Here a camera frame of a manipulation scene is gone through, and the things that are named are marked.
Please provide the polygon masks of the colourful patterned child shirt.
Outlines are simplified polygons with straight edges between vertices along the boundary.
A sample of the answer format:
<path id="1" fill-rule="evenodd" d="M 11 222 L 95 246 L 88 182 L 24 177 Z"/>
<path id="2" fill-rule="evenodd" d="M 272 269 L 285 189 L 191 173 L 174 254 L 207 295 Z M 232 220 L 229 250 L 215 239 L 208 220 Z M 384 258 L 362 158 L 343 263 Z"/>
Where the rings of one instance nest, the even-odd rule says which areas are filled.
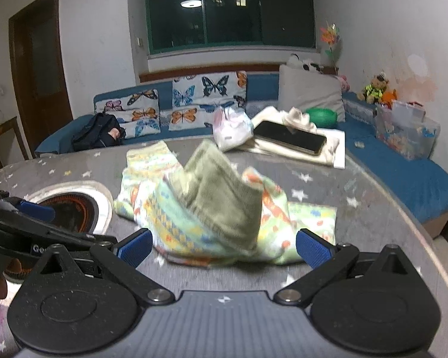
<path id="1" fill-rule="evenodd" d="M 163 141 L 130 149 L 114 210 L 148 228 L 173 263 L 211 268 L 236 262 L 296 263 L 296 234 L 309 229 L 331 244 L 337 210 L 305 204 L 248 167 L 239 173 L 205 140 L 185 165 Z"/>

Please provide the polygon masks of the black induction cooker plate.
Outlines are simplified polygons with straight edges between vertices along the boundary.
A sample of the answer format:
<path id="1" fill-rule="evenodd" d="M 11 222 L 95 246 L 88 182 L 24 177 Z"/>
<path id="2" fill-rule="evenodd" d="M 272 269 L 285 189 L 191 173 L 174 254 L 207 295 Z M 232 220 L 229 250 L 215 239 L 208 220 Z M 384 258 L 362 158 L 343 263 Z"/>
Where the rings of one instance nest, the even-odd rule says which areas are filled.
<path id="1" fill-rule="evenodd" d="M 73 233 L 91 233 L 99 216 L 97 202 L 84 193 L 65 192 L 39 202 L 39 205 L 53 209 L 51 224 Z"/>

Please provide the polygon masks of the grey star tablecloth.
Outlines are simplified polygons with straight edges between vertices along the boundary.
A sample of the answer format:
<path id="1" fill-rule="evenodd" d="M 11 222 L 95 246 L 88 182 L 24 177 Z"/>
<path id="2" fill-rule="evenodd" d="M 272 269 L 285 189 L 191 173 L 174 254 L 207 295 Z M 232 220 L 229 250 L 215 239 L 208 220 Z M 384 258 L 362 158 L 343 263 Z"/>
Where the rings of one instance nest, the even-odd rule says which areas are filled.
<path id="1" fill-rule="evenodd" d="M 0 189 L 94 198 L 92 226 L 0 210 L 0 357 L 448 357 L 448 274 L 355 160 L 207 139 L 16 163 Z"/>

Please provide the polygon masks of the dark wooden side table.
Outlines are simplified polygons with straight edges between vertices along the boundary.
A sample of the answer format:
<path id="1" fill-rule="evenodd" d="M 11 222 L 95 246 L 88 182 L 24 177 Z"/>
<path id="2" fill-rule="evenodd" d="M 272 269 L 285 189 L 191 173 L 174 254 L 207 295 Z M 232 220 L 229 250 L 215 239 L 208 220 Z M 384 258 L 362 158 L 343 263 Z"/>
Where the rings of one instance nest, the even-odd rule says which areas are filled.
<path id="1" fill-rule="evenodd" d="M 9 163 L 29 160 L 26 143 L 22 137 L 17 117 L 0 123 L 0 169 Z"/>

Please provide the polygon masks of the black backpack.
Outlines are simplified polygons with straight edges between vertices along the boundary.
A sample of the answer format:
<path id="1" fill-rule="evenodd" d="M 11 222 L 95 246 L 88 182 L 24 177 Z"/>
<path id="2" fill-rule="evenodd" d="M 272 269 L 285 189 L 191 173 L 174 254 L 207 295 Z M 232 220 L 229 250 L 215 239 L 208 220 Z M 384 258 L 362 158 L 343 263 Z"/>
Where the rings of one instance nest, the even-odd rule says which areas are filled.
<path id="1" fill-rule="evenodd" d="M 75 152 L 78 152 L 119 146 L 125 137 L 125 129 L 120 126 L 116 117 L 100 112 L 73 136 L 72 147 Z"/>

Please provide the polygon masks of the white folded cloth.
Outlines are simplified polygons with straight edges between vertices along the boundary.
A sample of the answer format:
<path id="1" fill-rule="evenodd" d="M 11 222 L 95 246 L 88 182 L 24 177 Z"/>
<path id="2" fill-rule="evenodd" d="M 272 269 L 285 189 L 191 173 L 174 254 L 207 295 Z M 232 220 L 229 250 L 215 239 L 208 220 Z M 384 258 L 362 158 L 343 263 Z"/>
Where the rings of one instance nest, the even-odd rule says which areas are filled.
<path id="1" fill-rule="evenodd" d="M 319 129 L 297 108 L 266 107 L 255 115 L 253 137 L 240 146 L 256 154 L 276 155 L 306 163 L 346 167 L 346 135 L 338 129 Z"/>

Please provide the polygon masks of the brown wooden door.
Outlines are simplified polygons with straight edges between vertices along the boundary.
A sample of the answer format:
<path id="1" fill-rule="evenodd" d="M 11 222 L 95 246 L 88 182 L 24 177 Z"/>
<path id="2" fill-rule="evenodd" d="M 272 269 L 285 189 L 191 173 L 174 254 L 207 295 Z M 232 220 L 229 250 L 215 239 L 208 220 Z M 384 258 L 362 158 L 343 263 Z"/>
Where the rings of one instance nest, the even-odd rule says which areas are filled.
<path id="1" fill-rule="evenodd" d="M 32 154 L 73 120 L 59 35 L 59 0 L 35 0 L 9 19 L 13 89 Z"/>

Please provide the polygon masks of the black smartphone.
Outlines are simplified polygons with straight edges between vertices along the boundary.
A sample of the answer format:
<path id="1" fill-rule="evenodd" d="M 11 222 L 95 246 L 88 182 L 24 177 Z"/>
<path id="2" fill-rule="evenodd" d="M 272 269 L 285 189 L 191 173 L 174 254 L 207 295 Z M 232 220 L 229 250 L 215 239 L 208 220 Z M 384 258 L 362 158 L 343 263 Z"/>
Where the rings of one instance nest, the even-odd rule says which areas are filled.
<path id="1" fill-rule="evenodd" d="M 286 148 L 295 149 L 312 156 L 320 155 L 327 142 L 326 136 L 292 129 L 284 124 L 277 124 L 271 121 L 259 123 L 254 128 L 254 135 L 264 141 L 277 143 Z"/>

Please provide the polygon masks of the blue sofa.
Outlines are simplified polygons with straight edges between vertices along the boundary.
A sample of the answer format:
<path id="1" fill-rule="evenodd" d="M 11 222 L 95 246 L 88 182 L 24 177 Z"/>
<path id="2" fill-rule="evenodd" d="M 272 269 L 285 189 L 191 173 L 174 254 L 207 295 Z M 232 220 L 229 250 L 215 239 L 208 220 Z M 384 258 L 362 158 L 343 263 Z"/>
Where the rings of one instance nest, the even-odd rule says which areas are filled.
<path id="1" fill-rule="evenodd" d="M 172 80 L 150 82 L 98 94 L 93 98 L 93 112 L 102 111 L 99 109 L 101 102 L 104 102 L 104 105 L 113 105 L 115 101 L 121 100 L 124 108 L 132 95 L 151 90 L 151 94 L 157 94 L 160 101 L 160 132 L 130 138 L 124 144 L 212 135 L 211 123 L 214 116 L 210 110 L 214 110 L 217 105 L 197 105 L 197 115 L 203 115 L 205 119 L 202 122 L 197 121 L 194 126 L 184 126 L 184 129 L 169 126 L 171 113 L 174 111 L 172 83 Z M 251 74 L 248 76 L 247 88 L 245 110 L 250 117 L 264 107 L 277 104 L 277 73 Z M 87 124 L 91 116 L 83 115 L 51 134 L 34 150 L 35 155 L 71 153 L 73 136 Z M 375 137 L 372 124 L 361 122 L 349 112 L 346 113 L 346 122 L 338 124 L 337 129 L 346 133 L 346 147 L 349 152 L 403 202 L 431 237 L 440 235 L 448 222 L 448 173 L 429 158 L 413 161 L 405 159 Z M 357 148 L 357 141 L 364 143 L 365 148 Z"/>

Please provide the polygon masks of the small butterfly cushion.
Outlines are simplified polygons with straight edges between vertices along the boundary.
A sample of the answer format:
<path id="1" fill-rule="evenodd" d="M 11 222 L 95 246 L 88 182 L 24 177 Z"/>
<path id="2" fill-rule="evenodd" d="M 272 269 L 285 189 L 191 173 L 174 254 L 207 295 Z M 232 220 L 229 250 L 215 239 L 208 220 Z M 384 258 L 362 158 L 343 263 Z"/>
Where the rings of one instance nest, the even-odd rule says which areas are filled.
<path id="1" fill-rule="evenodd" d="M 111 99 L 101 99 L 95 103 L 94 110 L 113 115 L 124 130 L 125 139 L 161 132 L 159 95 L 155 88 Z"/>

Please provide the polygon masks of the green ball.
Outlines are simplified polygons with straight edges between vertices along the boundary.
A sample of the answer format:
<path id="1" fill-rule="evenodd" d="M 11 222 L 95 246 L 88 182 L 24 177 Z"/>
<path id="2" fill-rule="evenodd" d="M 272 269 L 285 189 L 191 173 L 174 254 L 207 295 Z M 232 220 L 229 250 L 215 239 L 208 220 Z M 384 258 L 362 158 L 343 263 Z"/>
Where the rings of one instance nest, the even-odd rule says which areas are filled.
<path id="1" fill-rule="evenodd" d="M 337 126 L 337 113 L 328 108 L 313 107 L 306 111 L 310 121 L 321 129 L 334 129 Z"/>

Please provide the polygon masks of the clear plastic storage box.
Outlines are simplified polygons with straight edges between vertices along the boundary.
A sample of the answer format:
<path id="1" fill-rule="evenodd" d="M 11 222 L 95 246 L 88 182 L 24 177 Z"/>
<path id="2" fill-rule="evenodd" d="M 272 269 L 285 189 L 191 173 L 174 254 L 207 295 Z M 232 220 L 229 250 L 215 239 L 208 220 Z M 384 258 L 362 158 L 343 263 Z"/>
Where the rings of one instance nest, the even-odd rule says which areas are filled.
<path id="1" fill-rule="evenodd" d="M 429 158 L 440 134 L 440 125 L 422 107 L 395 101 L 392 108 L 377 105 L 375 136 L 407 160 Z"/>

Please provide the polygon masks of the white pink plastic bag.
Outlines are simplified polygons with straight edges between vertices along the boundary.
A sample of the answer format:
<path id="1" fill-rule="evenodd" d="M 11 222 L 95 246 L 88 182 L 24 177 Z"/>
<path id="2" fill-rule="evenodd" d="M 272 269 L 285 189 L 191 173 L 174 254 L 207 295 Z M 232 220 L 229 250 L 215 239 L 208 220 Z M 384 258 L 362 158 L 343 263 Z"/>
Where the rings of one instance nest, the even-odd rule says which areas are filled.
<path id="1" fill-rule="evenodd" d="M 219 107 L 214 113 L 213 136 L 218 149 L 226 152 L 253 137 L 253 124 L 242 108 Z"/>

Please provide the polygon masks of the large butterfly cushion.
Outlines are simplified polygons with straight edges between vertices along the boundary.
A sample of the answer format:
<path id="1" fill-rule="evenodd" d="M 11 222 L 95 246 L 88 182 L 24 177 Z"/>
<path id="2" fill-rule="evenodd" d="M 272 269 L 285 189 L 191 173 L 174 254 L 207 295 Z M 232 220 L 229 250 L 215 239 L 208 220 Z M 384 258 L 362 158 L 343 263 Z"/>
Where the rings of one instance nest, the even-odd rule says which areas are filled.
<path id="1" fill-rule="evenodd" d="M 169 130 L 211 128 L 220 107 L 245 108 L 247 84 L 243 70 L 175 78 Z"/>

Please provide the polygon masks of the plush doll yellow vest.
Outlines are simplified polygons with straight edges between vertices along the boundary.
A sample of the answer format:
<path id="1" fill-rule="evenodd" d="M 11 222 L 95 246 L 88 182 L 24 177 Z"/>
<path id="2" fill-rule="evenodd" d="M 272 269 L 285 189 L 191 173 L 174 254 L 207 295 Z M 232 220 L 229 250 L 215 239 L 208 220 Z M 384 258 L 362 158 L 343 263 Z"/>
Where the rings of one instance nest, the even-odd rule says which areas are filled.
<path id="1" fill-rule="evenodd" d="M 382 98 L 389 86 L 389 80 L 385 72 L 376 74 L 371 82 L 366 85 L 359 93 L 357 93 L 358 100 L 364 101 L 367 104 L 377 104 Z"/>

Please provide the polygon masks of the grey pillow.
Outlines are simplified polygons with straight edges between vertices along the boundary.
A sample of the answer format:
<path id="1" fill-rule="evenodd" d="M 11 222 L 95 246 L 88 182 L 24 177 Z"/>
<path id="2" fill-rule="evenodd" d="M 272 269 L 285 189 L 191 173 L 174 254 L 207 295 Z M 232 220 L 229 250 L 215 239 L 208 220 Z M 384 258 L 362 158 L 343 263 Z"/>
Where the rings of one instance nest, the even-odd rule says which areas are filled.
<path id="1" fill-rule="evenodd" d="M 288 112 L 293 107 L 301 112 L 327 108 L 337 113 L 338 123 L 346 121 L 341 83 L 335 77 L 280 65 L 277 109 Z"/>

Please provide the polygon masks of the orange plush toy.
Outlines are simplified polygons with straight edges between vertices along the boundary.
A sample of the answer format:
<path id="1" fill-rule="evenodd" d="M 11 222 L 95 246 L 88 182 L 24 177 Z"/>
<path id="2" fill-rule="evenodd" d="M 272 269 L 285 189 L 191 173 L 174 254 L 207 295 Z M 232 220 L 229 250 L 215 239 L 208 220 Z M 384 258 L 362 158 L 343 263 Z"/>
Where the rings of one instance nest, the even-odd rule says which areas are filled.
<path id="1" fill-rule="evenodd" d="M 387 90 L 383 93 L 383 95 L 379 99 L 379 105 L 387 109 L 392 109 L 393 103 L 397 100 L 398 100 L 397 90 L 396 89 Z"/>

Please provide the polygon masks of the panda plush toy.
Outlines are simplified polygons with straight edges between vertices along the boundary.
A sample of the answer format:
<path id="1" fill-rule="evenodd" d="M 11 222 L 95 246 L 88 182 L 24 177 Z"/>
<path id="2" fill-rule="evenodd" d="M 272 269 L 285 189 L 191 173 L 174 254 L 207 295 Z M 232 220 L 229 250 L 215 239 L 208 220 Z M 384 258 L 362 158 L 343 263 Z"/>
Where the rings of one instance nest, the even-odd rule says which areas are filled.
<path id="1" fill-rule="evenodd" d="M 323 72 L 323 66 L 319 65 L 311 59 L 300 59 L 299 56 L 295 53 L 292 53 L 290 55 L 289 59 L 286 62 L 286 65 L 296 70 L 305 70 L 318 74 L 322 74 Z"/>

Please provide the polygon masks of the colourful pinwheel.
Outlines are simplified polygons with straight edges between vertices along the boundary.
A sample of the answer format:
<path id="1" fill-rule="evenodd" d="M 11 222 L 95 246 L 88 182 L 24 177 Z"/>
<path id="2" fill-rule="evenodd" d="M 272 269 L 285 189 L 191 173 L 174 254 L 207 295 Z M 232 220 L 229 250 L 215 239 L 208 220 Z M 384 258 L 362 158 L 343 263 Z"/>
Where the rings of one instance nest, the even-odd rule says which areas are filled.
<path id="1" fill-rule="evenodd" d="M 322 49 L 329 61 L 329 65 L 335 67 L 337 64 L 337 46 L 340 42 L 340 30 L 336 24 L 327 24 L 320 29 L 320 40 Z"/>

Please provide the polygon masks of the dark green window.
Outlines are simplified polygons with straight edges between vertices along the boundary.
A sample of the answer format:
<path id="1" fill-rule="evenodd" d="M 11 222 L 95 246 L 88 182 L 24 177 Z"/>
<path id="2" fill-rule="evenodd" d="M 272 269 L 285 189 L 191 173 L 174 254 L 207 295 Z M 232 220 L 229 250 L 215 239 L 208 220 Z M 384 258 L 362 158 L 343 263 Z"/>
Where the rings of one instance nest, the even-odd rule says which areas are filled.
<path id="1" fill-rule="evenodd" d="M 146 0 L 150 52 L 315 48 L 313 0 Z"/>

